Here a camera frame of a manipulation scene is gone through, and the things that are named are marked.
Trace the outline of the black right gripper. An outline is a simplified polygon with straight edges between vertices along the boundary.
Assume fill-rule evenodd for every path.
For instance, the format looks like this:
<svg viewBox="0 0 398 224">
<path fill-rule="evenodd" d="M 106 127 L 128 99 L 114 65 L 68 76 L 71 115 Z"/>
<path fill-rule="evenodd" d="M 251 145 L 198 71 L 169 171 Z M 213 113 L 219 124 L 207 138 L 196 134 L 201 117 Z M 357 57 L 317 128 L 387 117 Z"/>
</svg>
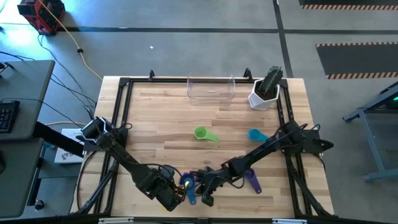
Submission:
<svg viewBox="0 0 398 224">
<path fill-rule="evenodd" d="M 232 162 L 222 164 L 218 170 L 206 166 L 194 172 L 195 195 L 201 195 L 201 201 L 212 207 L 214 205 L 212 193 L 215 190 L 207 187 L 219 187 L 225 183 L 233 184 L 235 178 L 236 165 Z"/>
</svg>

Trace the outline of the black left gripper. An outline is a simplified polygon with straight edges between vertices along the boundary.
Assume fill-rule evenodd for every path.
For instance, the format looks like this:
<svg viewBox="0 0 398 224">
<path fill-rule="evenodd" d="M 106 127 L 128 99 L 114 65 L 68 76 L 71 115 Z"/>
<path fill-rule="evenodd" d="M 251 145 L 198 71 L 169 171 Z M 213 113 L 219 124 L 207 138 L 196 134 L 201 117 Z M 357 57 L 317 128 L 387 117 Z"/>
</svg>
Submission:
<svg viewBox="0 0 398 224">
<path fill-rule="evenodd" d="M 148 198 L 154 198 L 169 212 L 183 202 L 183 186 L 176 185 L 171 176 L 161 170 L 148 168 L 139 181 L 139 190 Z"/>
</svg>

